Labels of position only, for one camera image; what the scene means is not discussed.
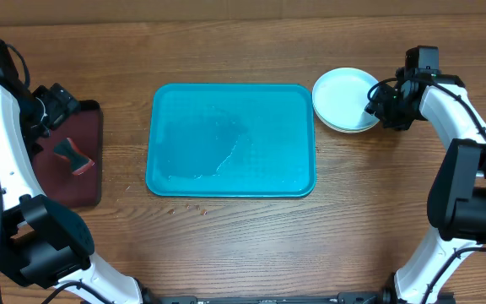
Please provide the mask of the yellow-green plate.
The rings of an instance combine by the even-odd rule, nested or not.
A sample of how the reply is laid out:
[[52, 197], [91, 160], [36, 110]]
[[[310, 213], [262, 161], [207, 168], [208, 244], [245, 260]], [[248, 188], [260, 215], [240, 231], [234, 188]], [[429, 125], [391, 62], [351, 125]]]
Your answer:
[[329, 128], [341, 133], [361, 133], [373, 128], [379, 120], [362, 111], [348, 114], [340, 111], [316, 111], [318, 118]]

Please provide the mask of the light blue plate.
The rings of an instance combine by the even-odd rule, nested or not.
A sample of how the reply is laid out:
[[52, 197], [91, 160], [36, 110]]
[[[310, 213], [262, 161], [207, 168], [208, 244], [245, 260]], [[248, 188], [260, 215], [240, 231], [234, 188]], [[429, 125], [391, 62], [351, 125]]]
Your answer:
[[357, 68], [335, 68], [324, 73], [314, 84], [312, 104], [316, 111], [348, 114], [365, 111], [367, 93], [378, 80]]

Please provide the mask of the green and red sponge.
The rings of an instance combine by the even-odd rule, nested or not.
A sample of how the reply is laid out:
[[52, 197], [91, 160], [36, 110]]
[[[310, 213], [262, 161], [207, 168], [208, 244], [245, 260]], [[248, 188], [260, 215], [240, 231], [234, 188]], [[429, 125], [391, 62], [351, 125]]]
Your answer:
[[58, 157], [70, 164], [71, 172], [75, 176], [84, 174], [93, 167], [95, 162], [84, 154], [71, 138], [65, 138], [53, 149]]

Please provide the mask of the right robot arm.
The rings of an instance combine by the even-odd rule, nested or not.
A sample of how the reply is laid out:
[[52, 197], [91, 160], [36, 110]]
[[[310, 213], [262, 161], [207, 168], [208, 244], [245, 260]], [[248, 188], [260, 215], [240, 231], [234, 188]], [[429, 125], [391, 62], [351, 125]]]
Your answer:
[[486, 252], [486, 123], [465, 84], [439, 68], [435, 46], [407, 50], [391, 79], [373, 85], [365, 110], [384, 128], [429, 122], [446, 154], [427, 198], [430, 228], [374, 299], [376, 303], [452, 303], [440, 290], [474, 252]]

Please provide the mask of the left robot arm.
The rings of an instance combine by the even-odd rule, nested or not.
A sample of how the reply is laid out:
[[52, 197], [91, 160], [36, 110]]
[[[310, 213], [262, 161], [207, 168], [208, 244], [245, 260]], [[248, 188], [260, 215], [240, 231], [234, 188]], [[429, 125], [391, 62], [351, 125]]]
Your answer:
[[8, 278], [85, 303], [152, 303], [151, 291], [109, 265], [83, 219], [48, 198], [37, 180], [39, 139], [64, 123], [101, 139], [98, 102], [78, 100], [60, 84], [32, 90], [22, 55], [0, 39], [0, 302]]

